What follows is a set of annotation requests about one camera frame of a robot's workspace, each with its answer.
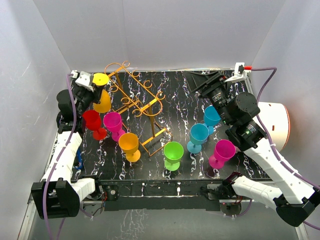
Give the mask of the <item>yellow-orange plastic wine glass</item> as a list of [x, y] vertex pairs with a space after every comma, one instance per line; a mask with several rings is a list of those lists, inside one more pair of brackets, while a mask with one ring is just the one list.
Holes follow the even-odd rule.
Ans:
[[93, 109], [98, 113], [107, 113], [111, 110], [111, 98], [105, 90], [105, 85], [110, 78], [105, 73], [95, 73], [92, 83], [96, 85], [98, 90], [97, 103], [93, 103]]

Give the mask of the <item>magenta plastic wine glass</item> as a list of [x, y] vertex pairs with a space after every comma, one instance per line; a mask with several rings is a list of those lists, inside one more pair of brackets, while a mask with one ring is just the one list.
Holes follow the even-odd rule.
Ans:
[[118, 142], [119, 138], [125, 134], [122, 117], [118, 112], [108, 112], [103, 117], [103, 124], [111, 132], [111, 137], [115, 142]]

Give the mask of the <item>light blue plastic wine glass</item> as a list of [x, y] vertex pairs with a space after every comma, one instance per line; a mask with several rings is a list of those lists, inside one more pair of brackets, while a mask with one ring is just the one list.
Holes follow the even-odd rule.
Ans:
[[194, 124], [189, 133], [189, 142], [187, 143], [187, 150], [191, 154], [198, 154], [202, 150], [204, 144], [209, 136], [209, 129], [202, 123]]

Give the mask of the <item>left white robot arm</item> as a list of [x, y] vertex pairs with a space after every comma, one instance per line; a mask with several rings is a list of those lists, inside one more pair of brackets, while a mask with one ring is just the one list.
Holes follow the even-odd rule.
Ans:
[[73, 165], [83, 135], [83, 113], [93, 102], [93, 92], [76, 84], [72, 89], [75, 107], [72, 107], [67, 89], [60, 91], [56, 99], [59, 113], [56, 118], [58, 135], [50, 165], [39, 182], [31, 187], [31, 195], [41, 219], [67, 218], [78, 215], [80, 203], [87, 196], [93, 200], [103, 195], [102, 185], [94, 178], [82, 177], [72, 181]]

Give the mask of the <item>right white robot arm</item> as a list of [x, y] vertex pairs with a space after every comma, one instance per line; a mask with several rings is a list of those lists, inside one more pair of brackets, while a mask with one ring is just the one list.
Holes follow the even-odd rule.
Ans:
[[214, 190], [205, 192], [230, 199], [236, 196], [250, 198], [276, 211], [287, 224], [300, 226], [320, 204], [320, 188], [312, 185], [295, 170], [275, 146], [263, 124], [254, 117], [260, 113], [256, 97], [241, 92], [235, 97], [229, 93], [228, 79], [220, 71], [184, 74], [192, 93], [209, 99], [224, 124], [230, 142], [254, 160], [276, 184], [276, 187], [253, 181], [239, 172], [233, 172]]

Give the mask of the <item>red plastic wine glass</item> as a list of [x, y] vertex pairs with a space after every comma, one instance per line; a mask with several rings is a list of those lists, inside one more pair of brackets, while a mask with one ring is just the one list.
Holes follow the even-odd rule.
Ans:
[[103, 140], [107, 136], [107, 131], [101, 127], [102, 121], [100, 114], [95, 110], [87, 110], [82, 115], [85, 126], [92, 131], [93, 138], [97, 141]]

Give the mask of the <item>orange plastic wine glass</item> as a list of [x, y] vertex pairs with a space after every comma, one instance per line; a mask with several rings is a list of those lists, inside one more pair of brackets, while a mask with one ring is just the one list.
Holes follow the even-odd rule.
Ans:
[[130, 163], [137, 162], [141, 157], [139, 151], [139, 138], [134, 133], [123, 134], [118, 140], [119, 147], [125, 153], [126, 160]]

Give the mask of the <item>green plastic wine glass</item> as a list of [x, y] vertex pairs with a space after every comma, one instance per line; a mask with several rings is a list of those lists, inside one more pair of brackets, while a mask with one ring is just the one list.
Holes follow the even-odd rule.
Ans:
[[183, 146], [176, 141], [168, 142], [163, 148], [165, 157], [164, 166], [168, 171], [176, 171], [179, 169], [181, 159], [184, 155]]

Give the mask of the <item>white cylindrical lamp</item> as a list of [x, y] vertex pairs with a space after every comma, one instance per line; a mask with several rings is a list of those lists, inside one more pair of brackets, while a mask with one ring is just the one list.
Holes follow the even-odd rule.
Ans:
[[291, 123], [288, 110], [283, 104], [275, 102], [260, 101], [258, 107], [258, 116], [267, 128], [275, 148], [280, 152], [290, 137]]

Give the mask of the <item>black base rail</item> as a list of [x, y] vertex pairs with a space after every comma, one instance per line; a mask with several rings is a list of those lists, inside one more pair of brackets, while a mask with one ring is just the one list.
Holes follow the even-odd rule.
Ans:
[[165, 180], [102, 180], [99, 185], [106, 193], [106, 201], [86, 198], [83, 205], [102, 205], [105, 211], [120, 210], [180, 210], [200, 209], [219, 211], [223, 203], [244, 204], [239, 200], [205, 193], [202, 187], [215, 189], [222, 183], [214, 179]]

